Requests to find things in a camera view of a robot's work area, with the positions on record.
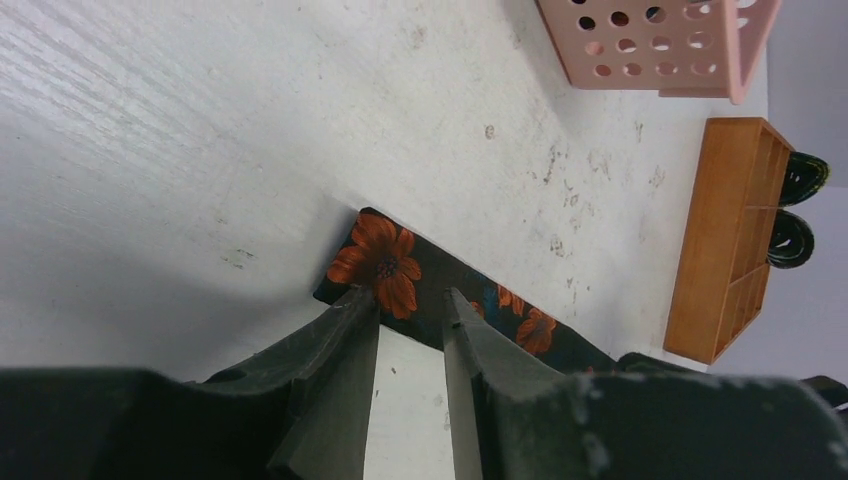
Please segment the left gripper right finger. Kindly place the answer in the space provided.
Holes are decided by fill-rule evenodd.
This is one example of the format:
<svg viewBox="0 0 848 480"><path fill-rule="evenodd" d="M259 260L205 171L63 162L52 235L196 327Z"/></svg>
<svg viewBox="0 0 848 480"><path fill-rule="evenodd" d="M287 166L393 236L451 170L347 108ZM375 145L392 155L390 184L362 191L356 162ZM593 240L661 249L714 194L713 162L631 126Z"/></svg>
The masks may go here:
<svg viewBox="0 0 848 480"><path fill-rule="evenodd" d="M554 479L567 471L565 378L445 292L443 353L459 479Z"/></svg>

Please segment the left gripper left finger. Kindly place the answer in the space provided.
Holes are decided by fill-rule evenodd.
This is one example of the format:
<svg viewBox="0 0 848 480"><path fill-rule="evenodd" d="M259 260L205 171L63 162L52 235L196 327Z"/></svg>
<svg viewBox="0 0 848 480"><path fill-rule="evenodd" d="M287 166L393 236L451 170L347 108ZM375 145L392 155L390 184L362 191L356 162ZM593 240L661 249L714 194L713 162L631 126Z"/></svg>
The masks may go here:
<svg viewBox="0 0 848 480"><path fill-rule="evenodd" d="M360 479L379 337L373 292L352 288L315 320L202 388L257 401L272 430L261 463L269 479Z"/></svg>

